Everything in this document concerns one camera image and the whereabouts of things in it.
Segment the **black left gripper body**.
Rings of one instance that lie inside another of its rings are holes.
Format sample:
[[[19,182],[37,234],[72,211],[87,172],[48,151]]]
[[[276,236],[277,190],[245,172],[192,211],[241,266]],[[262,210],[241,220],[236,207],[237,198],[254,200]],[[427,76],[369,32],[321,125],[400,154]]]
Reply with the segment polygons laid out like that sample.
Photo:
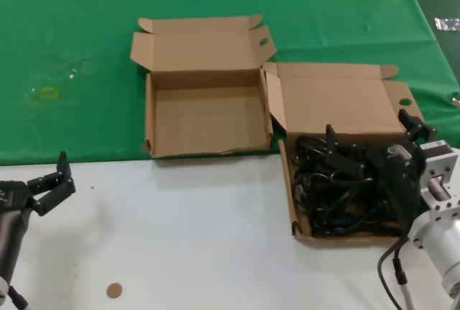
[[[1,181],[1,223],[29,224],[36,194],[25,182]]]

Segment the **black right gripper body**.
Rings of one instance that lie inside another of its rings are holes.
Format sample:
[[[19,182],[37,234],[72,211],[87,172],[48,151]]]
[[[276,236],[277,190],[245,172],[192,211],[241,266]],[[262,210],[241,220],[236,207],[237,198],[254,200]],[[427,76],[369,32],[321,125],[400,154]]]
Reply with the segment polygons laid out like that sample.
[[[391,212],[407,234],[417,217],[427,211],[420,195],[421,164],[413,161],[417,147],[401,138],[370,144],[366,157],[377,180],[377,190],[390,205]]]

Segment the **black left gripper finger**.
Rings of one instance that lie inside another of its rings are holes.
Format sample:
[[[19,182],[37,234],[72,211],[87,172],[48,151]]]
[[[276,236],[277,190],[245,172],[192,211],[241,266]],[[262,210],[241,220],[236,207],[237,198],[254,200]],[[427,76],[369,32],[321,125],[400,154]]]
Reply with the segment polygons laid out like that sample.
[[[27,186],[31,192],[46,192],[58,188],[58,186],[66,186],[68,191],[72,191],[72,173],[70,163],[65,151],[60,152],[60,156],[56,165],[56,171],[39,178],[27,181]]]
[[[73,178],[68,175],[37,178],[33,180],[33,194],[41,193],[45,195],[33,201],[33,210],[44,216],[75,193]]]

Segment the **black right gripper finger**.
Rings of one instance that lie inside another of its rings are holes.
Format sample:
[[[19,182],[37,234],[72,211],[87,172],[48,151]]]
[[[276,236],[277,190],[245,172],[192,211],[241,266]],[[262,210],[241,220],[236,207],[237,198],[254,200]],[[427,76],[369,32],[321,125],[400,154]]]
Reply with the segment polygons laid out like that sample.
[[[405,135],[415,143],[418,139],[434,142],[437,139],[437,130],[427,125],[420,117],[410,115],[405,109],[400,109],[398,119],[405,128]]]
[[[365,146],[348,142],[339,142],[337,134],[330,124],[326,125],[326,164],[362,180],[366,178],[365,164],[367,149]]]

